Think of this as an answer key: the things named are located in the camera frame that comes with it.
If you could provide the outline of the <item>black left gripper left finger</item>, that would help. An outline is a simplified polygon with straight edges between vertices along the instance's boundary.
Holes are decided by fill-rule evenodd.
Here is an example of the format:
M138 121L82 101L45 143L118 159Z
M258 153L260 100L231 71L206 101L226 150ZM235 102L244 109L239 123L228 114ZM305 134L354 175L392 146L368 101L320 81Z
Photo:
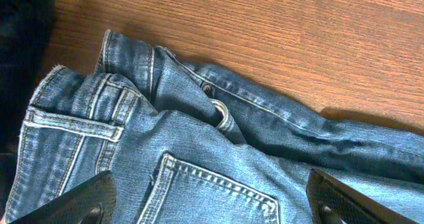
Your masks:
M103 171L12 224L110 224L117 202L111 171Z

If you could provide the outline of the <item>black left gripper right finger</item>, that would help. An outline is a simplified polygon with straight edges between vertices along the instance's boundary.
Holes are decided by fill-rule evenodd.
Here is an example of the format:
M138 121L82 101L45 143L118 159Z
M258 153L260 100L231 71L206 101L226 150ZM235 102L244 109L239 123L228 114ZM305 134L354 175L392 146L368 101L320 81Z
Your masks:
M312 223L413 223L320 169L311 169L306 186Z

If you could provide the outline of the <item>blue denim jeans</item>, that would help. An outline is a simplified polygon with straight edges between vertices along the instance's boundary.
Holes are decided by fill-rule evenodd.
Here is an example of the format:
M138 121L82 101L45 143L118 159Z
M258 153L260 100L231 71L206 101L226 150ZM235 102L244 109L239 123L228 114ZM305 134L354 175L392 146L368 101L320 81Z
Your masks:
M302 104L212 64L107 31L94 73L55 67L32 95L12 222L109 170L114 223L310 223L320 168L423 221L423 137Z

